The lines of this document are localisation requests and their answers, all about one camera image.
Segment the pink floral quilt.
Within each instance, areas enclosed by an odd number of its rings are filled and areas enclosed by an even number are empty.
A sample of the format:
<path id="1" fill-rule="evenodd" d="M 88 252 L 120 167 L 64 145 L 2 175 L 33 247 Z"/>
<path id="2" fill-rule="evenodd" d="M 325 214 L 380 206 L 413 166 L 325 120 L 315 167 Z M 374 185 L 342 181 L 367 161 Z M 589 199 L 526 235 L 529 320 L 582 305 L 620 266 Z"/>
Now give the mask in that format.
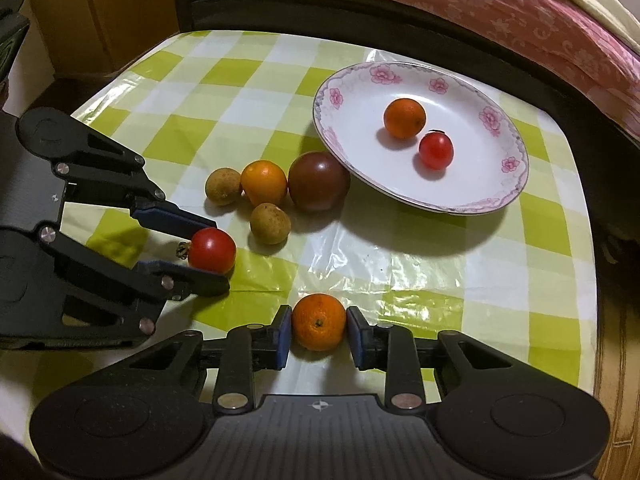
<path id="1" fill-rule="evenodd" d="M 639 53 L 572 0 L 393 0 L 476 32 L 550 70 L 639 137 Z"/>

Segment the dark purple tomato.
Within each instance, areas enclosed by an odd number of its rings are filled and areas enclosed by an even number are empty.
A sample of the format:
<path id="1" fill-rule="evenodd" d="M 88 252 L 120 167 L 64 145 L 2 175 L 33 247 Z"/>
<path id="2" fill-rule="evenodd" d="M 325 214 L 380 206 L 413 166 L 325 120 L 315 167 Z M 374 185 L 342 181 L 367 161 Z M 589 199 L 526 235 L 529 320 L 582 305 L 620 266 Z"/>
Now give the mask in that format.
<path id="1" fill-rule="evenodd" d="M 349 187 L 349 172 L 329 152 L 300 155 L 288 170 L 288 194 L 305 212 L 325 212 L 340 206 Z"/>

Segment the red cherry tomato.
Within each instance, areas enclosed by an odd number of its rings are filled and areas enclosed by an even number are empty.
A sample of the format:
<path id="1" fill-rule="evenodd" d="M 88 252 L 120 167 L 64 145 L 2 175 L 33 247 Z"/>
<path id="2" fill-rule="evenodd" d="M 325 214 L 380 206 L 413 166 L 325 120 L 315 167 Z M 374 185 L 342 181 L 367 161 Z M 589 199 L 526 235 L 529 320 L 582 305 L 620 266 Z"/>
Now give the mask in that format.
<path id="1" fill-rule="evenodd" d="M 190 242 L 179 243 L 176 256 L 192 268 L 226 275 L 234 267 L 236 246 L 223 230 L 206 228 L 196 232 Z"/>
<path id="2" fill-rule="evenodd" d="M 454 158 L 454 146 L 442 130 L 432 130 L 420 141 L 419 156 L 427 168 L 442 171 Z"/>

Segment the green checkered tablecloth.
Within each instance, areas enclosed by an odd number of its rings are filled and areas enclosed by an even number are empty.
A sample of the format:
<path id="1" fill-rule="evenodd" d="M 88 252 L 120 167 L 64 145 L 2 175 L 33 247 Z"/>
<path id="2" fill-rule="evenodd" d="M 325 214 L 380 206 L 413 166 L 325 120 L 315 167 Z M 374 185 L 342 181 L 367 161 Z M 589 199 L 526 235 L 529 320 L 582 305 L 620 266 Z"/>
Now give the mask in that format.
<path id="1" fill-rule="evenodd" d="M 165 40 L 75 107 L 78 119 L 143 155 L 172 202 L 213 217 L 238 248 L 228 296 L 168 304 L 155 338 L 187 328 L 219 337 L 325 292 L 420 337 L 461 330 L 591 390 L 597 286 L 582 184 L 562 130 L 513 96 L 490 92 L 525 141 L 529 179 L 495 214 L 431 214 L 354 181 L 339 217 L 294 216 L 286 244 L 268 249 L 250 238 L 247 206 L 206 203 L 217 168 L 257 159 L 288 168 L 321 148 L 311 121 L 320 84 L 384 58 L 319 39 L 194 32 Z"/>

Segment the white floral plate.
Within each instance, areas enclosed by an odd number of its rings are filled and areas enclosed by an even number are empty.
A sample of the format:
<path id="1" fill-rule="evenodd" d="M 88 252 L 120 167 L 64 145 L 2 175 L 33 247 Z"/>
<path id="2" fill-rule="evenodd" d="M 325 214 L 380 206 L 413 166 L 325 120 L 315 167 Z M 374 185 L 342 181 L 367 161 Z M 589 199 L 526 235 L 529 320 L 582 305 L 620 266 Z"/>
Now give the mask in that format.
<path id="1" fill-rule="evenodd" d="M 443 170 L 421 162 L 415 136 L 393 138 L 383 115 L 391 102 L 422 106 L 421 132 L 445 133 L 454 157 Z M 434 67 L 364 62 L 320 86 L 312 118 L 324 145 L 354 176 L 401 203 L 443 214 L 489 214 L 512 203 L 529 175 L 525 143 L 500 106 L 477 86 Z"/>

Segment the wooden cabinet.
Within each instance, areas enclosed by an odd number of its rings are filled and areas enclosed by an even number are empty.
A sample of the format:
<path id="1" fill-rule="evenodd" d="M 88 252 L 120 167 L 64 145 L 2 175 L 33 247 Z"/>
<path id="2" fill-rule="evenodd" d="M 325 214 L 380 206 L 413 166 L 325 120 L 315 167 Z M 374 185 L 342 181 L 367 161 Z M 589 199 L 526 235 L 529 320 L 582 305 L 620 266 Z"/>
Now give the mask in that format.
<path id="1" fill-rule="evenodd" d="M 174 0 L 30 0 L 59 77 L 116 73 L 178 32 Z"/>

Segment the dark bed frame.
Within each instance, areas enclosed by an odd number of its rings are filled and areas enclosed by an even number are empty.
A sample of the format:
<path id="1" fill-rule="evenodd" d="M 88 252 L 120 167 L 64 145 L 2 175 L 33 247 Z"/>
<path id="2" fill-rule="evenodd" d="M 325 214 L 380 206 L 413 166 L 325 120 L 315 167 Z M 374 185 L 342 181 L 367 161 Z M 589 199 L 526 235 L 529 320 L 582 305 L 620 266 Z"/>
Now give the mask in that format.
<path id="1" fill-rule="evenodd" d="M 591 219 L 639 237 L 639 147 L 550 70 L 443 18 L 390 0 L 175 0 L 180 30 L 284 32 L 360 44 L 489 84 L 548 113 L 565 132 Z"/>

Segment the red cherry tomato in plate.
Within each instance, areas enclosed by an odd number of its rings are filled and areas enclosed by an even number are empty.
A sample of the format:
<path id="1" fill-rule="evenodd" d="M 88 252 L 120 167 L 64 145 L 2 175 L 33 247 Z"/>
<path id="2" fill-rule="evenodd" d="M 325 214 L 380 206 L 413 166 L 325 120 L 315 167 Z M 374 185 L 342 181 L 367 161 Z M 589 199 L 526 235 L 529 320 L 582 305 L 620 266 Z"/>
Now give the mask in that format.
<path id="1" fill-rule="evenodd" d="M 454 158 L 454 146 L 442 130 L 432 130 L 420 141 L 419 156 L 427 168 L 442 171 Z"/>

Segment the orange tangerine in plate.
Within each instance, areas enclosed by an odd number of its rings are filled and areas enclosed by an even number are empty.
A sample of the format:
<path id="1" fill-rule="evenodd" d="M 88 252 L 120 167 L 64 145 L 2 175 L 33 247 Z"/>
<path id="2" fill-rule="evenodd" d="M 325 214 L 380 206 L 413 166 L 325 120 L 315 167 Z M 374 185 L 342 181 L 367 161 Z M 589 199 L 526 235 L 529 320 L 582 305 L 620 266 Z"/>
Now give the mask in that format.
<path id="1" fill-rule="evenodd" d="M 383 122 L 386 131 L 393 138 L 408 140 L 416 136 L 426 125 L 426 111 L 413 99 L 393 100 L 384 110 Z"/>

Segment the brown longan fruit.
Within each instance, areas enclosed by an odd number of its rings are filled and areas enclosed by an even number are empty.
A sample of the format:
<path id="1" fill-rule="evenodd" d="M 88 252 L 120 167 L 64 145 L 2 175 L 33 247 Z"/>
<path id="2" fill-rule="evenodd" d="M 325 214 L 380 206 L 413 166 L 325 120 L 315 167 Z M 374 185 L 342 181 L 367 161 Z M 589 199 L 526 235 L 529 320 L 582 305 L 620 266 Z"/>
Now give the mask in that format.
<path id="1" fill-rule="evenodd" d="M 232 168 L 214 170 L 205 182 L 205 195 L 216 206 L 228 206 L 242 195 L 241 174 Z"/>
<path id="2" fill-rule="evenodd" d="M 291 232 L 291 219 L 272 203 L 262 203 L 250 215 L 250 230 L 256 240 L 265 245 L 281 244 Z"/>

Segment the small orange tangerine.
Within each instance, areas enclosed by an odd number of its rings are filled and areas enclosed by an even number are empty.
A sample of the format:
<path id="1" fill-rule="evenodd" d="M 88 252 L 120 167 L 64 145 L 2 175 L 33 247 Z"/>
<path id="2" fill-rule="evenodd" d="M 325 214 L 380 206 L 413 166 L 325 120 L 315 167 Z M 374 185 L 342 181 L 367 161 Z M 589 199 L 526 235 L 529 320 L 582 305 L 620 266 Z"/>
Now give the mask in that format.
<path id="1" fill-rule="evenodd" d="M 295 305 L 292 330 L 295 340 L 310 351 L 325 352 L 336 348 L 343 339 L 346 310 L 334 297 L 326 294 L 305 296 Z"/>

